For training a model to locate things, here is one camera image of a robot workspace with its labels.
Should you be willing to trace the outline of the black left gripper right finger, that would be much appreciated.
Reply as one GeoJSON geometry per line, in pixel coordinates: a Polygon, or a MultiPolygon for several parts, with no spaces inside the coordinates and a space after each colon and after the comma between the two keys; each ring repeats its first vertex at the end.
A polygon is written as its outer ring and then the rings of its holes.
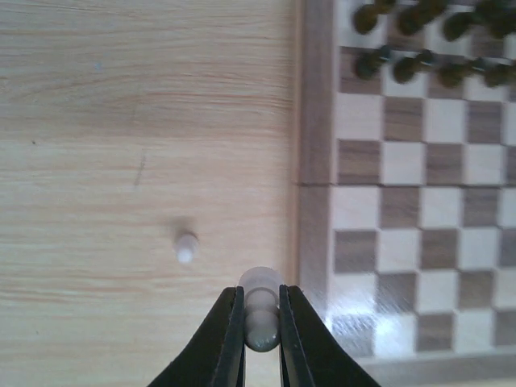
{"type": "Polygon", "coordinates": [[[279,287],[281,384],[379,387],[337,343],[296,285],[279,287]]]}

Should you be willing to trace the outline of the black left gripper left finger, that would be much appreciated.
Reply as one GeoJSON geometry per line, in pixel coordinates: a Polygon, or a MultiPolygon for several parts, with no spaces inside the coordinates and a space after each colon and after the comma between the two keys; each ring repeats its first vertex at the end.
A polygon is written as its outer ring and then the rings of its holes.
{"type": "Polygon", "coordinates": [[[181,353],[149,387],[245,385],[243,287],[227,287],[181,353]]]}

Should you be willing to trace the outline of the light pawn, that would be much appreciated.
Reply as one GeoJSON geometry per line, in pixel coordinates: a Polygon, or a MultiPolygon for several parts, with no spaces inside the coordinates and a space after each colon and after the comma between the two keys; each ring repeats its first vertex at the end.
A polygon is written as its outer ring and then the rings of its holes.
{"type": "Polygon", "coordinates": [[[180,263],[190,263],[195,257],[197,249],[198,238],[194,233],[185,231],[177,236],[174,251],[180,263]]]}
{"type": "Polygon", "coordinates": [[[269,267],[258,266],[239,279],[244,291],[244,335],[255,352],[269,352],[280,341],[279,288],[281,275],[269,267]]]}

